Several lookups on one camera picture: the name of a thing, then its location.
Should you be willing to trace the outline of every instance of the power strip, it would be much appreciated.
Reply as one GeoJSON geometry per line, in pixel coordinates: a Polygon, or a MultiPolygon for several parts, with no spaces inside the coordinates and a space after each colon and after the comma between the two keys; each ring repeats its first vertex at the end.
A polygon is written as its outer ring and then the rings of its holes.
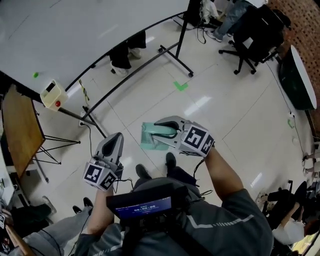
{"type": "MultiPolygon", "coordinates": [[[[81,111],[80,117],[83,117],[85,114],[86,114],[85,111],[81,111]]],[[[82,120],[79,120],[79,127],[82,127],[82,126],[84,126],[84,125],[85,125],[85,122],[82,121],[82,120]]]]}

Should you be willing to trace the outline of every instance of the blue screen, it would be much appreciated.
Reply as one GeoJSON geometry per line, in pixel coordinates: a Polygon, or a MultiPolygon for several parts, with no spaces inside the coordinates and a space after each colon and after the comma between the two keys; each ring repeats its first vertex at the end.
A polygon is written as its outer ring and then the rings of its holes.
{"type": "Polygon", "coordinates": [[[164,211],[171,208],[171,197],[145,202],[128,207],[115,208],[120,219],[135,218],[142,215],[148,215],[164,211]]]}

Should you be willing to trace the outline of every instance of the white marker cube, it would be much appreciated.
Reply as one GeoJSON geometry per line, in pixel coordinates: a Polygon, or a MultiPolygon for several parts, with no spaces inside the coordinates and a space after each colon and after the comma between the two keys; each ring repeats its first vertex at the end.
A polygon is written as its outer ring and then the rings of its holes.
{"type": "Polygon", "coordinates": [[[214,143],[214,139],[208,130],[192,124],[181,143],[193,152],[197,152],[200,156],[206,157],[214,143]]]}
{"type": "Polygon", "coordinates": [[[107,191],[117,176],[108,168],[87,162],[82,179],[94,188],[107,191]]]}

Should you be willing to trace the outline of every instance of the office chair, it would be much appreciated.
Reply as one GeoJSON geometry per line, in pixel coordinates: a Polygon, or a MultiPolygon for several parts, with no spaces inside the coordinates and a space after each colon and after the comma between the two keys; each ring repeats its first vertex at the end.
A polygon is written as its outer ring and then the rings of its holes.
{"type": "Polygon", "coordinates": [[[233,40],[229,41],[236,51],[219,50],[219,54],[227,53],[238,56],[239,66],[234,71],[237,75],[241,71],[243,61],[251,67],[251,74],[256,73],[256,69],[250,60],[257,66],[258,63],[264,63],[274,55],[276,51],[270,53],[270,50],[279,47],[283,42],[284,23],[281,19],[266,5],[260,8],[250,6],[247,12],[238,21],[241,23],[239,29],[233,34],[233,40]],[[247,48],[243,43],[252,40],[247,48]]]}

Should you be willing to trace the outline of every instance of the green floor marking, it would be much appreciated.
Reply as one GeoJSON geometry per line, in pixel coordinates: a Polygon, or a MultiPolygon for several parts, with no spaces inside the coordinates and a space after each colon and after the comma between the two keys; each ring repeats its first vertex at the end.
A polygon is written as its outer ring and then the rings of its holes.
{"type": "Polygon", "coordinates": [[[177,81],[175,81],[173,84],[175,85],[175,87],[176,87],[180,92],[182,92],[184,89],[186,89],[186,88],[188,87],[188,84],[187,84],[187,83],[185,83],[185,84],[183,84],[183,85],[180,85],[177,81]]]}

